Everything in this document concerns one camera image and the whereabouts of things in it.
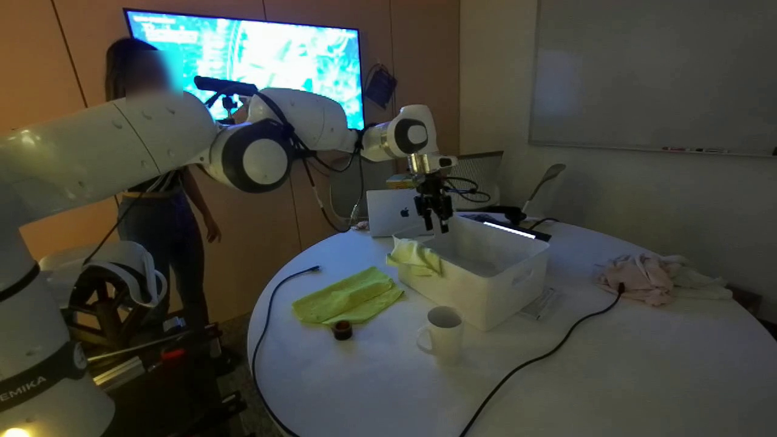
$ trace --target whiteboard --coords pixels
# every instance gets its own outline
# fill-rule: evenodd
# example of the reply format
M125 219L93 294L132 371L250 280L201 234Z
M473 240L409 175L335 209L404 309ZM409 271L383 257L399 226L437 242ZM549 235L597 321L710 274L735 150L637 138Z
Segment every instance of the whiteboard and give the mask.
M777 155L777 0L539 0L529 141Z

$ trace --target wall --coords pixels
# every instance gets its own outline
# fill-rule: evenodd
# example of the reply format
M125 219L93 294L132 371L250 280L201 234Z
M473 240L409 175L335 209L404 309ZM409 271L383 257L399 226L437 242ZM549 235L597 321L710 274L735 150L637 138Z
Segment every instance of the wall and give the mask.
M536 0L462 2L462 147L505 144L503 200L515 204L546 166L569 163L554 217L684 254L762 294L761 315L777 321L775 163L529 146L534 9Z
M122 8L182 9L257 20L353 22L366 36L366 65L383 62L399 78L388 110L370 107L371 122L401 105L431 105L444 150L457 150L457 0L4 0L0 5L0 133L103 101L105 49L125 36ZM313 169L321 195L329 175ZM212 318L253 309L268 280L298 251L333 234L319 210L302 166L293 176L248 197L197 176L223 240L206 246ZM115 223L105 200L23 229L35 257L93 248Z

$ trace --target yellow cloth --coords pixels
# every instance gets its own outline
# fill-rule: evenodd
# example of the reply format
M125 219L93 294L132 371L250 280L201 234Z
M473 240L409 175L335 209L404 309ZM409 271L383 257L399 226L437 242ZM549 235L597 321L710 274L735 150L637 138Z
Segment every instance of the yellow cloth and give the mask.
M333 325L338 321L366 323L394 306L401 297L404 292L390 281L390 276L370 266L293 300L291 309L307 325Z
M394 237L388 264L395 264L409 276L444 276L441 257L417 240Z

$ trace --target white cup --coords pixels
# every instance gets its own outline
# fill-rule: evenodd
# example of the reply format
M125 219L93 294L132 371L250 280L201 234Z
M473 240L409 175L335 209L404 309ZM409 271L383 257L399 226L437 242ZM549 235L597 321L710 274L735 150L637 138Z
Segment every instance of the white cup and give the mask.
M451 361L462 354L462 335L462 315L449 306L435 306L427 311L427 325L417 339L417 348L441 361Z

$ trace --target dark hair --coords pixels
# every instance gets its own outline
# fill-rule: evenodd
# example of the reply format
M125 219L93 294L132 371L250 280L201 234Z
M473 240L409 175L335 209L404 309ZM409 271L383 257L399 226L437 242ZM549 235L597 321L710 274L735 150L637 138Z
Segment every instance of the dark hair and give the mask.
M133 70L142 59L157 59L165 62L161 49L142 38L116 38L105 53L105 99L133 94Z

